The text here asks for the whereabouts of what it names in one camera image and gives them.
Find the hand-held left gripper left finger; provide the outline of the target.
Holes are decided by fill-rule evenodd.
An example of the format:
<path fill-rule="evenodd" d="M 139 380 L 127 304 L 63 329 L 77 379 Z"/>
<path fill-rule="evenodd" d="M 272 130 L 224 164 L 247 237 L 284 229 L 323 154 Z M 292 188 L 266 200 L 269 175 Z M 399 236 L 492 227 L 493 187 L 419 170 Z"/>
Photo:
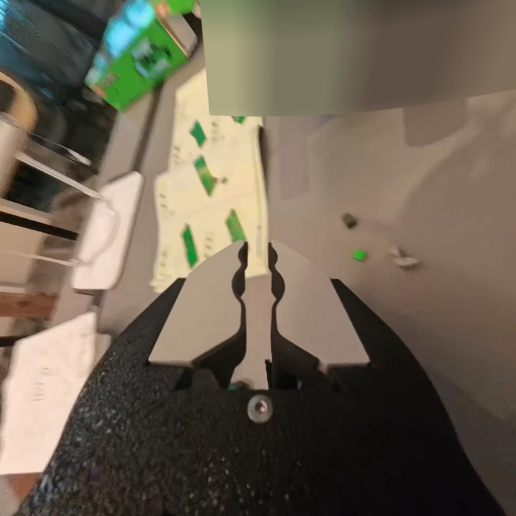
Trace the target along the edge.
<path fill-rule="evenodd" d="M 248 244 L 237 241 L 196 267 L 184 280 L 149 355 L 157 365 L 208 370 L 226 389 L 246 353 L 242 301 Z"/>

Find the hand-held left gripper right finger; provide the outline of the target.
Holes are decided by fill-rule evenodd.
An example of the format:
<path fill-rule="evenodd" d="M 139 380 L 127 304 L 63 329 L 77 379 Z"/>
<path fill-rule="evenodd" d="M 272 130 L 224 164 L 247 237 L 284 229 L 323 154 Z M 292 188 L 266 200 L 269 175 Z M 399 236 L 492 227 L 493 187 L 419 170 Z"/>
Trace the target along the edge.
<path fill-rule="evenodd" d="M 280 242 L 268 247 L 273 389 L 297 389 L 334 370 L 365 368 L 370 357 L 329 276 Z"/>

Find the grey desk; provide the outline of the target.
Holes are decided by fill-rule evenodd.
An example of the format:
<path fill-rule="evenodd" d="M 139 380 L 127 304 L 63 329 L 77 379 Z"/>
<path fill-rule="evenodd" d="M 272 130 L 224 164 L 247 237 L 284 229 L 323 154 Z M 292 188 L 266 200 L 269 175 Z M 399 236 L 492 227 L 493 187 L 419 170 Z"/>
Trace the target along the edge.
<path fill-rule="evenodd" d="M 265 137 L 270 239 L 341 280 L 404 341 L 485 477 L 514 475 L 515 91 L 266 117 Z M 421 266 L 400 269 L 391 246 Z"/>

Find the open instruction booklet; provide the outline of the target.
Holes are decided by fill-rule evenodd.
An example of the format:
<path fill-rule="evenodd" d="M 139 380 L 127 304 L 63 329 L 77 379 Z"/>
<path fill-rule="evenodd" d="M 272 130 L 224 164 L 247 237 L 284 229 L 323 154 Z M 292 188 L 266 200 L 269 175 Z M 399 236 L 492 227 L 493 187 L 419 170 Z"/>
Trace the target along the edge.
<path fill-rule="evenodd" d="M 177 89 L 168 170 L 154 182 L 154 292 L 238 241 L 248 244 L 246 277 L 267 274 L 262 128 L 262 117 L 210 114 L 206 69 Z"/>

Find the clear plastic bag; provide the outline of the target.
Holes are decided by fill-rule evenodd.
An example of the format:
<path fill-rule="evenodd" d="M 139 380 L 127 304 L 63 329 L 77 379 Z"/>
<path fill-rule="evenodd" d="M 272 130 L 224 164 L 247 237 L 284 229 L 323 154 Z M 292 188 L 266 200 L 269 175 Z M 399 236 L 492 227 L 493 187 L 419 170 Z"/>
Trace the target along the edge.
<path fill-rule="evenodd" d="M 106 253 L 117 237 L 119 226 L 120 215 L 112 199 L 98 194 L 79 240 L 76 265 L 90 266 Z"/>

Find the white paper sheets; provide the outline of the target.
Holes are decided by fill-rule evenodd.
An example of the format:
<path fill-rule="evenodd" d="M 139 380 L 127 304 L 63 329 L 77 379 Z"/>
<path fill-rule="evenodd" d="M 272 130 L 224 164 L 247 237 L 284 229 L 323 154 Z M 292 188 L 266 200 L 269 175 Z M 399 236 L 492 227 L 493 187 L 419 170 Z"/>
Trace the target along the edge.
<path fill-rule="evenodd" d="M 111 337 L 86 312 L 20 339 L 13 347 L 1 403 L 1 475 L 47 467 L 86 381 Z"/>

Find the green toy set box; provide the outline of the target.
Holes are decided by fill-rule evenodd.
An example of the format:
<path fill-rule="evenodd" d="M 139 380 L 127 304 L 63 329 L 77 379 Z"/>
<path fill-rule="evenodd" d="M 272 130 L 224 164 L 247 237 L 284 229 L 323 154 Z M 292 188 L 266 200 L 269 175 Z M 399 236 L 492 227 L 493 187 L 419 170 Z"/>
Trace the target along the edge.
<path fill-rule="evenodd" d="M 118 111 L 181 68 L 198 38 L 196 1 L 125 1 L 107 24 L 85 84 Z"/>

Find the small white bracket piece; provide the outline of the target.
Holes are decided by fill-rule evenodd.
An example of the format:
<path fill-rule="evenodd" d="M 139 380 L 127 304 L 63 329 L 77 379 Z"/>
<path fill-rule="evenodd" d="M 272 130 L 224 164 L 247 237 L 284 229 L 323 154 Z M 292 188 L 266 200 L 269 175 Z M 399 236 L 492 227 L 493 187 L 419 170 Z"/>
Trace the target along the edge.
<path fill-rule="evenodd" d="M 398 246 L 391 246 L 389 254 L 394 262 L 400 269 L 412 270 L 421 266 L 420 260 L 416 257 L 408 255 L 402 248 Z"/>

